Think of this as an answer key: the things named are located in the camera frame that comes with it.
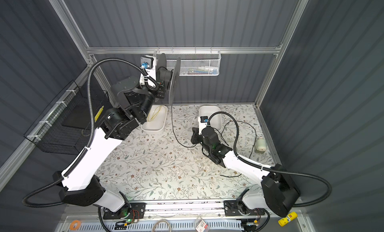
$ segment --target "floral tablecloth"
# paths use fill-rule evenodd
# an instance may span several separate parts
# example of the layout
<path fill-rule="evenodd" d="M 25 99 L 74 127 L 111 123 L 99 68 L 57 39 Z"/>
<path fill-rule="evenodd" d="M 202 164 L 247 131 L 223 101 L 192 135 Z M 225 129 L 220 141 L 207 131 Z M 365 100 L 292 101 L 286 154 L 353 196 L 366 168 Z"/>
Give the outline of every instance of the floral tablecloth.
<path fill-rule="evenodd" d="M 173 106 L 173 123 L 180 143 L 191 146 L 192 127 L 198 127 L 200 106 Z M 263 136 L 253 105 L 219 105 L 235 119 L 251 124 L 257 136 Z M 222 115 L 223 127 L 230 120 Z M 239 123 L 240 137 L 237 151 L 249 156 L 255 139 L 254 130 Z M 233 147 L 236 128 L 233 122 L 223 131 L 223 137 Z M 168 107 L 165 131 L 159 135 L 143 133 L 136 128 L 115 148 L 96 175 L 115 191 L 122 191 L 129 200 L 166 199 L 218 199 L 236 198 L 246 187 L 262 193 L 258 185 L 236 171 L 215 165 L 206 158 L 201 146 L 184 148 L 172 133 L 171 113 Z M 252 153 L 251 159 L 273 165 L 272 157 L 265 153 Z"/>

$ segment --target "yellow tube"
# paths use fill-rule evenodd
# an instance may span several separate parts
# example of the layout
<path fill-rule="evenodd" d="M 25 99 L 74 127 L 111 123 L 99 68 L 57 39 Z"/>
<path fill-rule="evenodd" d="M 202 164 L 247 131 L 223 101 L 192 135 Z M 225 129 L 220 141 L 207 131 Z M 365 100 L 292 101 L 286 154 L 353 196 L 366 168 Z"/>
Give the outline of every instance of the yellow tube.
<path fill-rule="evenodd" d="M 287 217 L 279 220 L 279 225 L 281 227 L 283 227 L 284 225 L 288 224 L 289 222 L 291 222 L 292 220 L 294 220 L 296 218 L 297 218 L 297 214 L 295 212 L 291 212 L 287 215 Z"/>

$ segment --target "blue connector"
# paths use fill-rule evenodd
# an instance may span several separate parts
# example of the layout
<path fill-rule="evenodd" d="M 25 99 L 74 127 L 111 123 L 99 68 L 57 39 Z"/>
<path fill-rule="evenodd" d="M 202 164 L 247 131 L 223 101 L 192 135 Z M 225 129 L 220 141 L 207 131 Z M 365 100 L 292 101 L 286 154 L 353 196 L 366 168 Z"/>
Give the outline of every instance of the blue connector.
<path fill-rule="evenodd" d="M 149 65 L 146 62 L 142 63 L 141 66 L 144 67 L 145 69 L 149 68 Z"/>

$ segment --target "yellow string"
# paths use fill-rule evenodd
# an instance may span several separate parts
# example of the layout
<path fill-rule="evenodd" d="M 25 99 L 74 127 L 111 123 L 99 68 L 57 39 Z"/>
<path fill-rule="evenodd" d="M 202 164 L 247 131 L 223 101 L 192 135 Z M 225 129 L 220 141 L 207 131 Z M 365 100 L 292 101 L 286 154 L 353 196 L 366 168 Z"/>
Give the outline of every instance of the yellow string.
<path fill-rule="evenodd" d="M 163 105 L 160 105 L 160 106 L 158 106 L 157 108 L 155 108 L 155 110 L 153 111 L 153 114 L 152 114 L 152 117 L 149 119 L 149 117 L 147 117 L 147 121 L 148 122 L 151 122 L 151 121 L 153 121 L 155 118 L 156 118 L 156 116 L 159 114 L 159 112 L 160 112 L 160 110 L 161 110 L 161 108 L 163 107 Z"/>

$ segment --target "black wire basket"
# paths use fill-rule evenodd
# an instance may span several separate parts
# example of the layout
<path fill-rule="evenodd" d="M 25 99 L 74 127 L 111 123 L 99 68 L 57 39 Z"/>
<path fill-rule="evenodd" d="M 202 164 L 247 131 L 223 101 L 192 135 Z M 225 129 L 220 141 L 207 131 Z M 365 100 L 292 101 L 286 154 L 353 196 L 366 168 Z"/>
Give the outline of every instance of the black wire basket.
<path fill-rule="evenodd" d="M 112 107 L 107 91 L 91 87 L 95 120 Z M 36 121 L 38 128 L 29 129 L 24 135 L 41 151 L 78 155 L 87 144 L 90 135 L 89 106 L 86 87 L 76 87 L 63 101 L 56 102 L 43 121 Z"/>

